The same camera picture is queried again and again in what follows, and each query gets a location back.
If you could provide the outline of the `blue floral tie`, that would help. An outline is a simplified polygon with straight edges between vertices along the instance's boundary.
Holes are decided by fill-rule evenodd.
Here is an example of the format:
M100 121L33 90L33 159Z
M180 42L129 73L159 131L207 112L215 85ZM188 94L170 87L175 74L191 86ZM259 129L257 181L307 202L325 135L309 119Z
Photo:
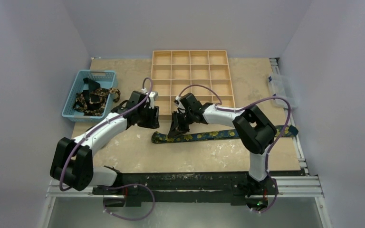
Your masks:
M281 137L295 137L299 133L299 130L293 125L288 125L285 129L283 129L282 125L276 125L275 127L277 129L277 133L275 135L276 137L281 132L283 132ZM154 144L163 144L163 143L201 142L210 140L232 140L239 138L240 137L237 131L234 129L185 134L177 136L175 138L168 138L166 134L154 132L151 136L151 142Z

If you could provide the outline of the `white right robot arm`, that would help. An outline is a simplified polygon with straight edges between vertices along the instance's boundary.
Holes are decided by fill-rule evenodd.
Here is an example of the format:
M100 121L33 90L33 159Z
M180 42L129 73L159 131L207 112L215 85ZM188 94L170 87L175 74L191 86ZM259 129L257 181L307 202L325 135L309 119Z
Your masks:
M219 124L234 128L244 147L250 152L249 190L260 193L266 188L266 153L274 142L277 129L256 105L240 110L209 102L202 104L192 93L176 97L174 103L177 110L172 113L167 135L169 138L189 132L189 126L193 123Z

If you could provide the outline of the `wooden compartment tray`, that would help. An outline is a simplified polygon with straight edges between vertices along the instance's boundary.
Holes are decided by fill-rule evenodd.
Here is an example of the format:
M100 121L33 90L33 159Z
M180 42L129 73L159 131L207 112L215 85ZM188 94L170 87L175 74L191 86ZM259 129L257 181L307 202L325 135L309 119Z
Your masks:
M151 78L159 95L155 104L160 119L171 118L179 94L193 93L203 104L221 101L222 106L236 106L225 50L155 50Z

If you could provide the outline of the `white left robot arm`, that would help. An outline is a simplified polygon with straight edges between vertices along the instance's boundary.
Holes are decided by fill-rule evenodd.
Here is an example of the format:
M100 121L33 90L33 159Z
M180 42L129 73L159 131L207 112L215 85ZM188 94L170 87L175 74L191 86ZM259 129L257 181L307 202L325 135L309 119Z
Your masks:
M157 92L133 91L129 100L113 108L97 125L73 139L62 138L56 146L50 176L60 181L60 189L82 191L88 186L104 186L110 194L118 194L123 187L117 178L119 171L108 166L95 168L93 157L110 140L133 125L159 128L159 107L155 105Z

